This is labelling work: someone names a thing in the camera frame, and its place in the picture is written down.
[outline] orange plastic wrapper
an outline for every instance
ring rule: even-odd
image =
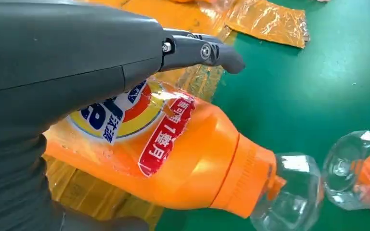
[[[163,27],[209,34],[224,40],[228,32],[224,12],[206,12],[197,2],[180,3],[172,0],[85,0],[109,5],[124,11],[155,18]]]
[[[236,0],[171,0],[179,3],[197,2],[198,4],[208,4],[219,12],[228,10]]]
[[[138,199],[47,154],[44,158],[52,199],[98,220],[140,217],[151,230],[155,229],[162,207]]]
[[[239,0],[228,13],[226,25],[259,39],[304,48],[310,35],[305,12],[266,0]]]

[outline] logo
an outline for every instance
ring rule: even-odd
[[[90,136],[113,144],[150,125],[161,113],[164,101],[153,96],[163,91],[153,80],[145,80],[131,91],[94,103],[72,113],[69,120]]]

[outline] red label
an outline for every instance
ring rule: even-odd
[[[141,172],[147,177],[158,171],[168,158],[176,138],[184,132],[191,111],[195,109],[194,99],[178,98],[170,109],[175,115],[162,118],[138,160]]]

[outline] gray tool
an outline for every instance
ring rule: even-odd
[[[217,39],[151,18],[84,2],[0,0],[0,231],[146,230],[137,218],[99,222],[52,201],[42,133],[158,71],[195,64],[244,68]]]

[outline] transparent plastic cup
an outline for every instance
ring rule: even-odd
[[[323,200],[315,160],[300,153],[277,155],[276,190],[267,190],[251,214],[257,231],[306,231],[317,221]]]
[[[323,166],[327,197],[346,210],[370,208],[370,131],[354,131],[331,148]]]

